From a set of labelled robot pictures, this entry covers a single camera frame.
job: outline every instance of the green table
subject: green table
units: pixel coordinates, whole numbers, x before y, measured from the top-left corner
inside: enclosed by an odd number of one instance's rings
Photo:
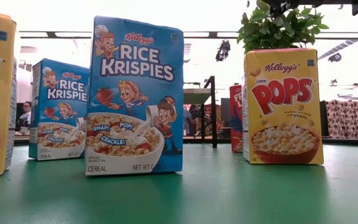
[[[358,147],[324,146],[324,166],[262,166],[228,144],[185,144],[183,172],[117,177],[27,148],[0,176],[0,223],[358,223]]]

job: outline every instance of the pop character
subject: pop character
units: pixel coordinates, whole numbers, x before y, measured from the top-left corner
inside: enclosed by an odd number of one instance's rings
[[[78,114],[68,103],[59,103],[59,112],[63,119],[74,118]]]
[[[171,126],[169,123],[176,121],[177,111],[175,109],[175,99],[172,96],[165,96],[157,105],[158,116],[154,117],[154,126],[162,133],[165,139],[163,153],[167,151],[168,140],[171,142],[172,151],[175,154],[182,154],[182,150],[175,146]]]
[[[94,28],[94,33],[96,37],[98,37],[94,42],[96,46],[96,56],[104,55],[106,58],[114,57],[113,53],[119,49],[119,47],[114,45],[114,34],[109,32],[108,28],[104,25],[97,25]]]
[[[49,67],[45,67],[42,73],[44,74],[44,87],[55,88],[56,84],[59,83],[59,81],[56,80],[56,73]]]
[[[139,86],[132,81],[120,80],[118,88],[120,91],[120,98],[123,100],[123,103],[111,103],[109,108],[113,110],[125,108],[126,115],[136,117],[134,106],[143,105],[145,101],[149,100],[149,97],[143,95],[143,93],[140,92]]]

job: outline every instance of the red cereal box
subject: red cereal box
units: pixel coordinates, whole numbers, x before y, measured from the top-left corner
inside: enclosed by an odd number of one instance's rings
[[[241,85],[230,86],[231,151],[242,152]]]

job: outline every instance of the potted plant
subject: potted plant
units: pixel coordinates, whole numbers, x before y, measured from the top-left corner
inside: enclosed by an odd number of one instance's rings
[[[306,47],[315,42],[315,35],[329,27],[321,20],[321,13],[312,8],[289,9],[276,18],[270,17],[270,6],[257,0],[257,7],[248,18],[244,13],[238,31],[237,43],[243,41],[245,53],[258,49],[284,49]]]

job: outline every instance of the white bowl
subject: white bowl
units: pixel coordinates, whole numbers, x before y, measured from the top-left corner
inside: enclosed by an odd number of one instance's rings
[[[38,126],[43,124],[59,124],[63,127],[66,126],[68,128],[75,128],[69,124],[58,123],[58,122],[40,122]],[[51,160],[51,159],[65,159],[65,158],[76,158],[79,157],[85,149],[85,138],[83,142],[74,147],[63,147],[63,148],[54,148],[54,147],[47,147],[42,145],[41,143],[37,144],[37,157],[38,160]]]
[[[123,116],[127,122],[138,121],[140,124],[145,121],[134,118],[132,116],[118,114],[118,113],[89,113],[88,117],[92,117],[94,115],[114,115],[114,116]],[[139,156],[110,156],[105,154],[100,154],[94,152],[92,149],[88,149],[86,147],[85,151],[85,162],[86,162],[86,175],[109,175],[109,174],[137,174],[137,173],[148,173],[152,172],[153,168],[157,164],[160,159],[162,150],[164,148],[165,140],[164,136],[161,132],[156,128],[152,127],[155,133],[158,134],[160,141],[155,146],[154,151],[146,155]],[[97,157],[98,161],[91,161],[90,157]],[[104,166],[106,171],[90,171],[90,166]]]

